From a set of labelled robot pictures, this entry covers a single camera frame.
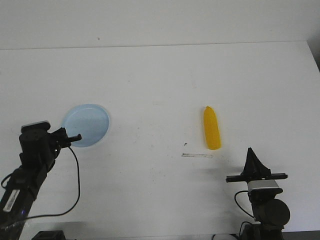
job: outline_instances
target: white tabletop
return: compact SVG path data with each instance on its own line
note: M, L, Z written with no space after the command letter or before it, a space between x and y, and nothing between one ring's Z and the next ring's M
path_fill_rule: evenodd
M48 120L53 131L88 103L111 116L101 142L75 148L78 206L29 222L22 239L50 229L70 239L235 233L250 220L233 202L247 185L225 177L243 170L248 147L289 176L278 181L291 211L285 230L320 228L320 74L306 42L1 50L0 63L0 176L19 166L22 125ZM219 150L205 144L207 105ZM76 184L64 149L30 215L68 209Z

